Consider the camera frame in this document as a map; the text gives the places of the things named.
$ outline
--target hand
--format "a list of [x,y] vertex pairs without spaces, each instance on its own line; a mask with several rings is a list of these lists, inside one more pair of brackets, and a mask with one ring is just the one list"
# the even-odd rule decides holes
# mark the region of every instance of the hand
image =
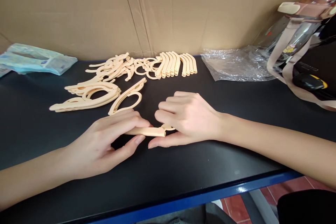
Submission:
[[145,136],[133,137],[118,150],[114,150],[111,143],[134,127],[149,126],[150,123],[133,109],[95,121],[83,135],[62,149],[62,163],[67,175],[71,179],[83,179],[108,172],[132,156]]
[[155,118],[167,123],[178,132],[156,137],[148,148],[185,145],[208,139],[219,139],[225,114],[214,110],[199,94],[175,92],[173,97],[159,103]]

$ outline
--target wrist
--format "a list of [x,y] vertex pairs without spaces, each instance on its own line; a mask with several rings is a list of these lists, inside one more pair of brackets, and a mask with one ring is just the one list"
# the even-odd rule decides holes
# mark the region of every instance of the wrist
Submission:
[[63,183],[76,179],[69,170],[67,147],[54,150],[54,171]]
[[237,145],[238,127],[242,125],[243,120],[239,117],[220,112],[219,120],[217,138],[215,140]]

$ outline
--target fingernail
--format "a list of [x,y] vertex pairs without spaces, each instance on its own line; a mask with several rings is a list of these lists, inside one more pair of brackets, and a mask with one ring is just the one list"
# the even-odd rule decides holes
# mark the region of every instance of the fingernail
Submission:
[[145,139],[144,135],[140,135],[135,139],[135,143],[139,145]]
[[153,144],[151,144],[151,145],[148,146],[148,149],[153,149],[153,148],[155,148],[157,146],[158,146],[158,144],[153,143]]

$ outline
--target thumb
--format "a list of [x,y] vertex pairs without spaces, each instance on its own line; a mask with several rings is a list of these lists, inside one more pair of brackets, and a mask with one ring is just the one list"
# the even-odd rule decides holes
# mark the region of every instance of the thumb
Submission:
[[110,155],[103,157],[101,161],[104,170],[109,171],[115,166],[125,161],[132,156],[137,149],[138,145],[145,139],[144,135],[137,135],[129,140],[123,147],[112,152]]
[[177,145],[186,145],[190,144],[193,139],[190,136],[184,135],[181,132],[175,132],[165,137],[155,137],[148,143],[148,149],[152,149],[158,146],[161,147],[170,147],[170,146],[177,146]]

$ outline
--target finger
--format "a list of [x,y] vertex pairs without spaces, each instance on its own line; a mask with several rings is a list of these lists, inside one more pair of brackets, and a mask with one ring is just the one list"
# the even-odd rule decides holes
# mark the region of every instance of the finger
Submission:
[[145,139],[144,135],[137,135],[129,140],[123,147],[100,159],[104,171],[109,171],[122,161],[132,156],[138,145]]
[[158,146],[161,147],[170,147],[170,146],[177,146],[177,145],[186,145],[190,144],[193,141],[193,139],[187,135],[182,134],[181,132],[176,132],[173,134],[170,134],[165,137],[155,137],[148,143],[148,149],[152,149]]
[[176,91],[174,93],[174,96],[176,97],[188,97],[188,96],[194,96],[195,93],[190,93],[190,92],[182,92],[182,91]]
[[97,121],[97,123],[99,123],[98,128],[102,129],[102,128],[110,127],[113,124],[116,124],[120,121],[129,119],[129,118],[134,117],[134,116],[141,117],[140,113],[138,111],[131,111],[131,112],[124,113],[124,114],[118,115],[118,116],[111,115],[109,117],[104,117],[103,120],[100,119],[100,120]]
[[167,97],[166,102],[171,103],[186,103],[189,102],[190,99],[188,97],[178,97],[178,96],[170,96]]
[[174,124],[175,123],[175,114],[172,114],[170,112],[164,111],[164,110],[157,110],[154,114],[155,119],[159,121],[160,123],[166,123],[171,125],[172,127],[176,128]]
[[149,126],[150,123],[146,119],[143,119],[139,116],[133,116],[123,121],[117,122],[116,124],[113,124],[111,127],[105,129],[104,136],[107,141],[112,143],[120,135],[133,129],[134,127],[143,128]]
[[181,105],[178,103],[171,103],[168,101],[162,101],[159,103],[159,109],[164,110],[164,111],[168,111],[170,113],[176,113],[179,110],[179,107]]
[[109,116],[107,116],[107,117],[103,117],[103,118],[101,118],[100,120],[110,120],[111,118],[117,118],[117,117],[119,117],[119,116],[122,116],[122,115],[125,115],[125,114],[129,114],[129,113],[132,113],[132,112],[134,112],[134,109],[129,108],[129,109],[127,109],[127,110],[122,110],[122,111],[120,111],[120,112],[118,112],[118,113],[116,113],[116,114],[109,115]]

